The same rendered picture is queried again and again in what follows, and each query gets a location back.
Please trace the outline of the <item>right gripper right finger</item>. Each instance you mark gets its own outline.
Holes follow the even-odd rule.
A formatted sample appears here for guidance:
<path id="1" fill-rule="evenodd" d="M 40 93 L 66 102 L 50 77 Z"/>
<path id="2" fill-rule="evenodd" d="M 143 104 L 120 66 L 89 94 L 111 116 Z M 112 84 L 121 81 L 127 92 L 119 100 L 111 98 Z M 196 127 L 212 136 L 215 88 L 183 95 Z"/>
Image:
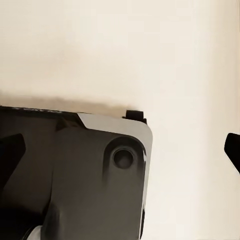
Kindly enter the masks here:
<path id="1" fill-rule="evenodd" d="M 224 150 L 240 173 L 240 135 L 229 133 L 225 141 Z"/>

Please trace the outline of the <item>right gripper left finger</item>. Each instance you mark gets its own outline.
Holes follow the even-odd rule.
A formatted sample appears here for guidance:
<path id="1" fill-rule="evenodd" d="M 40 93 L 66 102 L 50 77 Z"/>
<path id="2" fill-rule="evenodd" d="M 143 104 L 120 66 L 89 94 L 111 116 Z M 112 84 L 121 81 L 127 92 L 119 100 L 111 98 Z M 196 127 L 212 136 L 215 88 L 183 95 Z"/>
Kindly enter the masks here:
<path id="1" fill-rule="evenodd" d="M 0 138 L 0 193 L 26 152 L 21 133 Z"/>

